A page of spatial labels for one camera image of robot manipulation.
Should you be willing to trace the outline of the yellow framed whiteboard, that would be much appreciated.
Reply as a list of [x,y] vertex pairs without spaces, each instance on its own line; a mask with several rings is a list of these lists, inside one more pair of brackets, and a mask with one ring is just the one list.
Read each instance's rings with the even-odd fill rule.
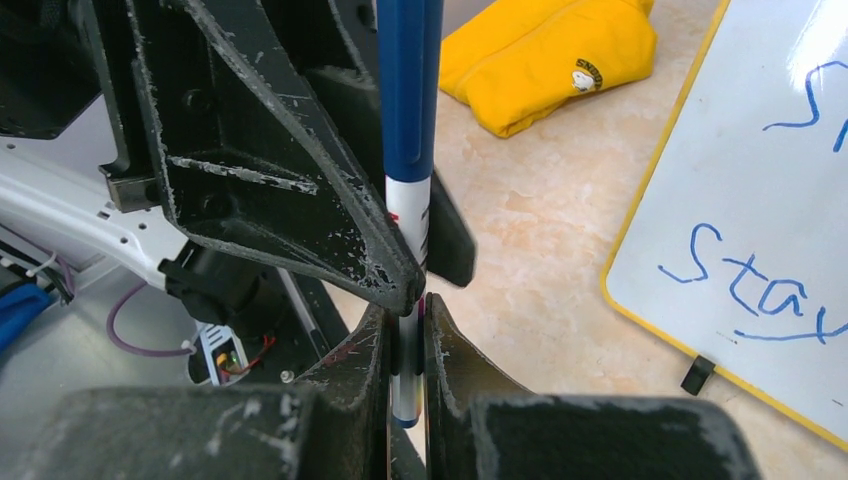
[[845,2],[718,7],[601,289],[846,447]]

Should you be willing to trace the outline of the blue marker cap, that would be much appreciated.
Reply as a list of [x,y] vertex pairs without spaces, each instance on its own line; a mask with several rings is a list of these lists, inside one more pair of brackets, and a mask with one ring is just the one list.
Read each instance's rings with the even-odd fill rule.
[[376,6],[384,171],[415,182],[434,169],[444,2],[384,0]]

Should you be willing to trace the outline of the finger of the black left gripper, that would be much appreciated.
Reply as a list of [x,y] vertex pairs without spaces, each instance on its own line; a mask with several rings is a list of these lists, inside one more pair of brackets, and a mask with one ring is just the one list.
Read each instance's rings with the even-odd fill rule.
[[[266,14],[370,184],[385,194],[374,8],[369,1],[267,1]],[[475,271],[476,243],[438,174],[431,178],[427,269],[457,286]]]

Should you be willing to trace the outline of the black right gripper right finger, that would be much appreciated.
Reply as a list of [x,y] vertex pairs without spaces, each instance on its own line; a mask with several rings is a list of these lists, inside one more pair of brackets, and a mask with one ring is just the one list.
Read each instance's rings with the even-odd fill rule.
[[427,297],[426,451],[432,479],[758,479],[733,419],[681,397],[534,393]]

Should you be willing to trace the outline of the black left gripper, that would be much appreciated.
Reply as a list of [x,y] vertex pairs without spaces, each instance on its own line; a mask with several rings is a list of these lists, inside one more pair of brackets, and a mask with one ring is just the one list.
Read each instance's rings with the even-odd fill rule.
[[400,315],[423,274],[259,1],[4,1],[1,141]]

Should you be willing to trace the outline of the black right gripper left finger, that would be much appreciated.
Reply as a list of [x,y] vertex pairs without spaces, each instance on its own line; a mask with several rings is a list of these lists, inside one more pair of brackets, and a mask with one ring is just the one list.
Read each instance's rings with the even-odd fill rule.
[[17,479],[386,479],[389,315],[291,383],[100,388],[62,400]]

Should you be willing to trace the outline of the white blue marker pen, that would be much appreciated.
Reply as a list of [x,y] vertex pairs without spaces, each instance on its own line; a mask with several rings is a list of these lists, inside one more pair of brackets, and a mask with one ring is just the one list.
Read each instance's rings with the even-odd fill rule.
[[[426,272],[431,181],[386,178],[386,204],[414,259],[414,272]],[[424,289],[417,279],[404,297],[392,326],[392,416],[402,428],[415,426],[422,411]]]

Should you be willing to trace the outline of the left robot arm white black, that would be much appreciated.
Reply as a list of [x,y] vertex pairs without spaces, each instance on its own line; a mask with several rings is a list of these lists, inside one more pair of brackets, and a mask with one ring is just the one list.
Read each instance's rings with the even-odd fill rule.
[[1,206],[231,320],[258,268],[421,331],[475,246],[434,170],[438,1],[5,1]]

